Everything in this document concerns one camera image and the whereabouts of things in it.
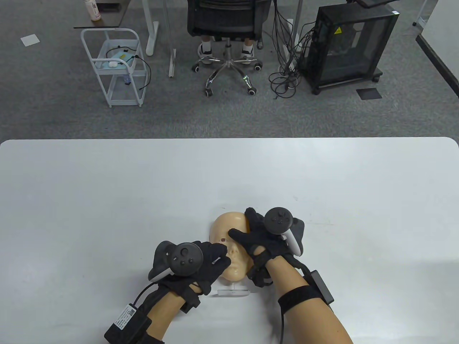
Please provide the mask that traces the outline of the person's right hand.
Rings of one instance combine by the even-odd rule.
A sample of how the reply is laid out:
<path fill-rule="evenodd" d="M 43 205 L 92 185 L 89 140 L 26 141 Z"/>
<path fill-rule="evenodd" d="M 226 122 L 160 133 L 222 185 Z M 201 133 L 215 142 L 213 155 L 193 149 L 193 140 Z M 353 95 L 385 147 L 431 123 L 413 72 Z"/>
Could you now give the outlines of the person's right hand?
<path fill-rule="evenodd" d="M 228 236 L 244 247 L 254 262 L 254 270 L 260 270 L 276 257 L 283 257 L 295 269 L 306 267 L 297 257 L 303 254 L 305 223 L 283 207 L 271 208 L 263 216 L 249 207 L 244 212 L 249 231 L 231 228 Z"/>

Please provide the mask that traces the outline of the person's left hand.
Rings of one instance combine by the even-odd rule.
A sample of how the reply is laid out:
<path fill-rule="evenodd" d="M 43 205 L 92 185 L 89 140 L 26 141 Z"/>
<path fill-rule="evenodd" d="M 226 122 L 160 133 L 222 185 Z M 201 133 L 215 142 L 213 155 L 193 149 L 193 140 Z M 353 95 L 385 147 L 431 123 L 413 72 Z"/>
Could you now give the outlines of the person's left hand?
<path fill-rule="evenodd" d="M 157 284 L 159 290 L 173 292 L 197 307 L 200 304 L 199 296 L 211 292 L 213 282 L 230 266 L 231 259 L 227 256 L 227 247 L 224 244 L 200 241 L 191 244 L 193 252 L 196 252 L 196 248 L 199 249 L 199 258 L 195 258 L 194 254 L 187 254 L 185 257 L 179 254 L 175 261 L 179 264 L 185 261 L 185 265 L 191 267 L 192 273 L 167 275 Z"/>

